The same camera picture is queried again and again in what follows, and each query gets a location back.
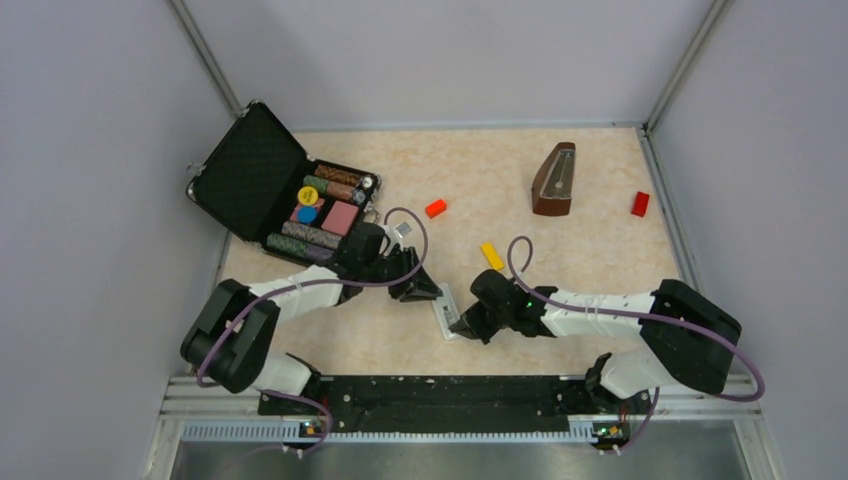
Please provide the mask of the white remote control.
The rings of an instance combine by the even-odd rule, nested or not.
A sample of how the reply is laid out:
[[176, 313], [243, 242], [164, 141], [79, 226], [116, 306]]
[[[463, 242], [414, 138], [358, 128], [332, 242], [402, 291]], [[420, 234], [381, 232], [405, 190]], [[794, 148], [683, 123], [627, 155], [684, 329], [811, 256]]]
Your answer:
[[432, 301], [433, 311], [445, 340], [452, 341], [460, 336], [451, 330], [451, 327], [459, 320], [459, 310], [447, 282], [440, 283], [438, 288], [441, 294]]

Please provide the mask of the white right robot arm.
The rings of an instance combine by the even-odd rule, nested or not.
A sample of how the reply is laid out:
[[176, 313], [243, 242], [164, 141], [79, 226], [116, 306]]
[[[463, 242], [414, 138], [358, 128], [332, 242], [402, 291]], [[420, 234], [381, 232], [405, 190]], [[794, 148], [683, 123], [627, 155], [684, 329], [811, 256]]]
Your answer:
[[586, 375], [586, 397], [612, 412], [644, 390], [684, 385], [723, 393], [740, 323], [685, 283], [665, 279], [647, 293], [590, 295], [555, 286], [525, 289], [496, 270], [470, 287], [475, 303], [450, 321], [451, 333], [489, 343], [505, 329], [526, 337], [592, 336], [628, 340], [636, 348], [602, 355]]

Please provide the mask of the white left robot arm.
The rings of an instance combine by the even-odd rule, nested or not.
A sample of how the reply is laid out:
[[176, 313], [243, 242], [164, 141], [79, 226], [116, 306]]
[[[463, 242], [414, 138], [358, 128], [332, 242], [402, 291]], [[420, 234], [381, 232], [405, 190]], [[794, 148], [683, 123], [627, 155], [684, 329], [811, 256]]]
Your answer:
[[414, 247], [402, 245], [385, 226], [360, 223], [336, 249], [299, 273], [252, 285], [220, 282], [185, 335], [180, 356], [195, 367], [204, 387], [279, 392], [292, 410], [308, 413], [320, 401], [319, 373], [293, 355], [272, 353], [278, 329], [381, 287], [401, 303], [442, 295]]

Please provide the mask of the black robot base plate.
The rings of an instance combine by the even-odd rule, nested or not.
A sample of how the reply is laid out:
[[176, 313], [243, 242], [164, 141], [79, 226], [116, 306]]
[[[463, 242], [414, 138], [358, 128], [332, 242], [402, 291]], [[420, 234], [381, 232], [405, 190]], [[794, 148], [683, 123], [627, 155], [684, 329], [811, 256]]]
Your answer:
[[553, 433], [580, 415], [620, 420], [647, 412], [641, 391], [619, 399], [583, 378], [536, 376], [324, 376], [303, 397], [325, 407], [338, 433]]

